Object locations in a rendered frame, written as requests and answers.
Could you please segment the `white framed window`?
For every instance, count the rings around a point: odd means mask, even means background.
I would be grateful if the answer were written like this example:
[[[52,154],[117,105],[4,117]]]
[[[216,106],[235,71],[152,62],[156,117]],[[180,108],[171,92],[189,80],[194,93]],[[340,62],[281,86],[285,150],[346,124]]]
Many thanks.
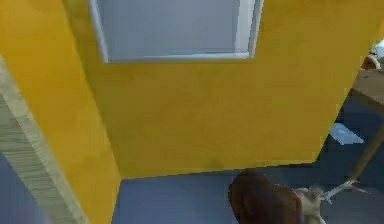
[[[87,0],[105,63],[248,59],[264,0]]]

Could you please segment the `brown round chair seat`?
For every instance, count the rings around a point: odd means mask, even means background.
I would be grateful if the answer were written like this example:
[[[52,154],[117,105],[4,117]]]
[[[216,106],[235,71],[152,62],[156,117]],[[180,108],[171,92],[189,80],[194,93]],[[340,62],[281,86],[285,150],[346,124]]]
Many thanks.
[[[241,171],[228,187],[238,224],[303,224],[303,208],[292,189],[274,184],[252,169]]]

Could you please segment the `white branched chair base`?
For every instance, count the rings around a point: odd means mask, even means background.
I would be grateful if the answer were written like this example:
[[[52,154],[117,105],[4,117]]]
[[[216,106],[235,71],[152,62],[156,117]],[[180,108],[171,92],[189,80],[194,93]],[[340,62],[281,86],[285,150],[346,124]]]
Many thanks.
[[[293,192],[301,201],[302,205],[302,224],[327,224],[321,216],[322,202],[326,201],[331,204],[331,198],[345,190],[355,189],[366,193],[366,190],[356,187],[355,183],[358,183],[357,179],[349,179],[328,191],[325,191],[319,185],[294,189]]]

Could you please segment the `pale blue flat sheet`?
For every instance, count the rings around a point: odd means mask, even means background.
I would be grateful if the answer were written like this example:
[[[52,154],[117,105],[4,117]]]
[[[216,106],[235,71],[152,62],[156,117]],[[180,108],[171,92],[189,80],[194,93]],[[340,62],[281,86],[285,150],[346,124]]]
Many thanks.
[[[364,140],[342,123],[334,123],[330,130],[331,137],[340,145],[363,144]]]

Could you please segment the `brown wooden table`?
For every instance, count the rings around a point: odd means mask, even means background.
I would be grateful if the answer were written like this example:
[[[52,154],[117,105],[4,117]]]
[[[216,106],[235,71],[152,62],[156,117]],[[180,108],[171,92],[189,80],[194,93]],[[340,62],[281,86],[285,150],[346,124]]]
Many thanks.
[[[370,107],[375,112],[384,115],[384,70],[360,70],[349,92],[349,96]],[[354,165],[349,179],[357,181],[369,161],[384,143],[384,124],[382,124],[373,139],[368,143]]]

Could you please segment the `white small object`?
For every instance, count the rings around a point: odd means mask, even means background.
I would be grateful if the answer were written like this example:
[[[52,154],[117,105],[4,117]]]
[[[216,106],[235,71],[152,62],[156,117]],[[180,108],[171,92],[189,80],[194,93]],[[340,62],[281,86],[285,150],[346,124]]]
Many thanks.
[[[375,53],[379,58],[384,57],[384,39],[378,42],[375,47]]]

